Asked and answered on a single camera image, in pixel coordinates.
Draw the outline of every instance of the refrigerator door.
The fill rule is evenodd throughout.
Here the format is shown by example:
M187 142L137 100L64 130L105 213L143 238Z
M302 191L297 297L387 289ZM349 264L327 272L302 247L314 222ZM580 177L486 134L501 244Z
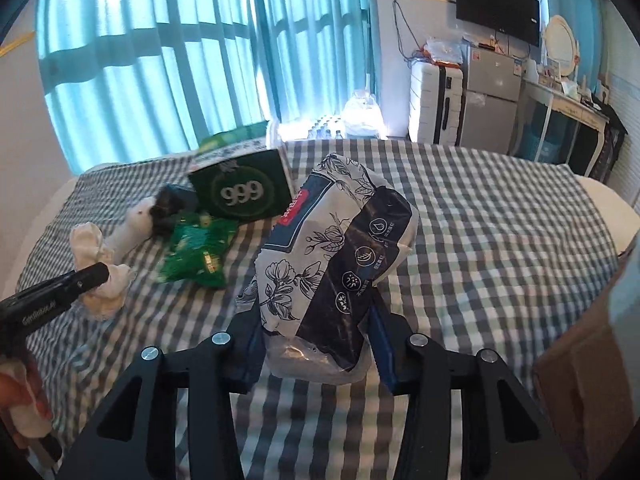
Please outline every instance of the refrigerator door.
M466 53L466 88L471 92L517 101L522 78L512 57L470 46Z
M467 91L460 146L506 155L517 108L517 103Z

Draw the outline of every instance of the checkered bedsheet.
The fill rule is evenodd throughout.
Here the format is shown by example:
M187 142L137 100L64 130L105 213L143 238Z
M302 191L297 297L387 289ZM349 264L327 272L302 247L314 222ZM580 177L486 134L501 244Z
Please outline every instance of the checkered bedsheet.
M590 305L616 269L607 228L566 166L404 141L295 142L298 185L329 152L382 174L420 213L415 253L380 283L385 301L447 349L495 348L532 389L534 360ZM166 182L185 183L188 156L113 166L80 177L37 243L18 290L72 269L68 234L93 221L106 235L128 207ZM62 443L71 444L118 375L145 346L192 347L222 330L273 220L241 226L225 259L229 286L158 283L164 254L148 240L125 260L138 273L124 308L107 322L80 304L31 337ZM186 403L180 396L178 476L188 477ZM393 398L375 366L347 386L283 380L263 368L232 405L250 479L391 478L407 398ZM460 398L454 395L450 478L460 469Z

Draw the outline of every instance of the black flat screen tv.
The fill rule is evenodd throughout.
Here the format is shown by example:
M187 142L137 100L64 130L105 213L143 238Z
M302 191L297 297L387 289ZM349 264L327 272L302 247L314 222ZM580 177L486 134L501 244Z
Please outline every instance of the black flat screen tv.
M456 0L456 18L540 46L537 0Z

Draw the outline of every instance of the curtain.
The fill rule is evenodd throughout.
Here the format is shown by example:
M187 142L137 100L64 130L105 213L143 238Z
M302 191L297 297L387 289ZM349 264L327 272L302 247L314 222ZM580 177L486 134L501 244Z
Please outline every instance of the curtain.
M40 73L71 170L340 111L375 72L372 3L38 0Z
M587 76L587 86L595 90L602 59L602 0L548 0L549 15L560 14L580 43L578 83Z

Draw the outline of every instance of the white wall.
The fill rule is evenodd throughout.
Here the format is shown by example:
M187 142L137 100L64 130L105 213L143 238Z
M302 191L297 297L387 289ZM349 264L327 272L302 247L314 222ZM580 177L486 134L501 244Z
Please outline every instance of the white wall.
M611 2L604 13L610 104L629 132L608 185L640 212L640 46Z
M33 30L35 0L3 45ZM35 39L0 57L0 285L31 219L71 178L44 101Z
M494 34L488 28L457 20L455 4L439 0L398 0L398 2L420 45L430 37L460 40L463 34L469 33L486 41L490 34ZM405 136L409 123L410 70L398 52L392 3L393 0L378 0L382 56L382 76L378 97L389 134ZM416 45L411 34L406 30L402 18L399 17L398 20L402 44L405 53L410 56L416 49ZM506 50L506 37L499 34L498 39ZM523 41L511 38L510 47L512 55L520 57L527 55L527 45Z

